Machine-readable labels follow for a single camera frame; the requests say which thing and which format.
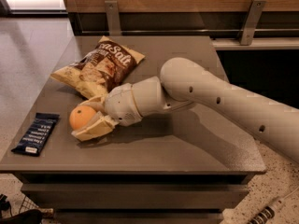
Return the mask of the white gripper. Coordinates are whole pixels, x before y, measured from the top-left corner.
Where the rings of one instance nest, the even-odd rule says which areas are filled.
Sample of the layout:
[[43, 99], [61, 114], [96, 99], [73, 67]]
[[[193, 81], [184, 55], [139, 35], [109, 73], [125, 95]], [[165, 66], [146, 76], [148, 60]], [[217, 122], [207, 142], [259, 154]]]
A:
[[71, 134], [79, 141], [87, 141], [111, 133], [115, 127], [130, 126], [142, 120], [135, 99], [136, 87], [126, 83], [114, 88], [107, 96], [94, 96], [80, 105], [93, 108], [97, 113], [82, 128]]

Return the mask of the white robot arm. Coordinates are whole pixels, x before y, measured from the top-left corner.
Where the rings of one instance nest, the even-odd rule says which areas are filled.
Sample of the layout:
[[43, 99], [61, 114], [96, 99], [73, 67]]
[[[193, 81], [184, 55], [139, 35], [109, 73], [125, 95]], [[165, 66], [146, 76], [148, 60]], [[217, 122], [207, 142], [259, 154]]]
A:
[[96, 96], [83, 104], [97, 111], [89, 119], [90, 127], [99, 119], [130, 126], [152, 114], [205, 105], [299, 162], [299, 109], [230, 84], [185, 58], [165, 62], [157, 77], [123, 84], [107, 96]]

